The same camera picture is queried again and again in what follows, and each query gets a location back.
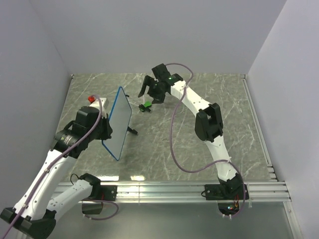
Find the green whiteboard eraser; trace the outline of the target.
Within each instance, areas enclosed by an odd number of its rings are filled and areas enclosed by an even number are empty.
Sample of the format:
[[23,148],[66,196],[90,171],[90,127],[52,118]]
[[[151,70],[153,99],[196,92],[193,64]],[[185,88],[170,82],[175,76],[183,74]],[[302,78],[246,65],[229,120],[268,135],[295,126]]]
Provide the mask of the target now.
[[140,109],[142,112],[148,112],[148,113],[150,113],[150,112],[151,112],[151,107],[152,107],[152,103],[149,102],[149,101],[146,101],[144,104],[140,104],[140,105],[139,105],[139,109]]

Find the blue framed whiteboard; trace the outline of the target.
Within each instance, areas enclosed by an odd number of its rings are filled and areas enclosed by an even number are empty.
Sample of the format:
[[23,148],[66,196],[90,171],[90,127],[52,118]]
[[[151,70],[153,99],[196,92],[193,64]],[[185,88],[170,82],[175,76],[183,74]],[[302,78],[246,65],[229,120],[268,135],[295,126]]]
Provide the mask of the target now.
[[123,87],[119,87],[109,115],[109,124],[113,132],[111,138],[102,141],[104,148],[116,161],[120,160],[122,154],[131,115],[132,108],[125,91]]

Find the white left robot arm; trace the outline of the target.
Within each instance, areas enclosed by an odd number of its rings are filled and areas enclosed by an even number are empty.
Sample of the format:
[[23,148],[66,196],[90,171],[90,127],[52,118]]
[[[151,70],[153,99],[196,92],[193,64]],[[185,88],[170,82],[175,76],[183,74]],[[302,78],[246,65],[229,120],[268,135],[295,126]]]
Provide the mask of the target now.
[[100,201],[104,197],[101,180],[85,173],[69,189],[53,198],[60,180],[82,151],[94,140],[112,134],[105,106],[92,103],[82,107],[75,120],[55,135],[52,148],[36,178],[23,197],[0,214],[10,228],[33,239],[46,239],[59,219],[83,199]]

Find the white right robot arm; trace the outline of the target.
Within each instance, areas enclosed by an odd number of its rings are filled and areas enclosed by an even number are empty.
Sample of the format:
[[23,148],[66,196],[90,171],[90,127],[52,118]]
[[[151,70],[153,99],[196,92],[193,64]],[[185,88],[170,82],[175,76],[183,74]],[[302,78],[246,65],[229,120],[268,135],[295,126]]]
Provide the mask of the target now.
[[[166,93],[178,99],[173,111],[169,129],[170,153],[176,166],[186,173],[201,172],[215,165],[218,180],[221,184],[220,194],[225,199],[233,198],[238,190],[244,190],[243,179],[238,168],[231,162],[223,136],[223,120],[220,106],[217,103],[209,103],[198,95],[188,82],[183,80],[179,74],[166,74],[163,78],[154,79],[145,76],[138,97],[144,95],[148,88],[148,95],[153,98],[153,104],[164,102]],[[172,128],[175,113],[180,104],[184,104],[195,116],[195,134],[208,147],[213,162],[197,170],[187,170],[178,163],[172,143]]]

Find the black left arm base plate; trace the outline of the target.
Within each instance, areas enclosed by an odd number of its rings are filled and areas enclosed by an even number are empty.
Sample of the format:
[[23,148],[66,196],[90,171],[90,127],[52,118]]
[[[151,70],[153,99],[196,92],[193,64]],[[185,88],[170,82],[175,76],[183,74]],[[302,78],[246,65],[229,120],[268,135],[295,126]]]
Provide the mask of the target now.
[[101,216],[102,211],[109,206],[114,206],[115,211],[117,211],[117,206],[114,205],[117,197],[117,188],[116,185],[102,185],[101,192],[96,197],[82,201],[82,214],[89,217]]

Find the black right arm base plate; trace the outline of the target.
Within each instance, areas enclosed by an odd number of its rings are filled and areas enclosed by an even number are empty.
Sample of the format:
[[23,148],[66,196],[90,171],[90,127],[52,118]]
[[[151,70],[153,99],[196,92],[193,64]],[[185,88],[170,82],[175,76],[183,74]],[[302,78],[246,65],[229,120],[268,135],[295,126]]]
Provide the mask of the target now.
[[232,218],[240,211],[240,200],[248,200],[249,193],[247,185],[235,189],[233,192],[226,189],[224,185],[205,184],[201,196],[207,201],[217,201],[217,206],[223,217]]

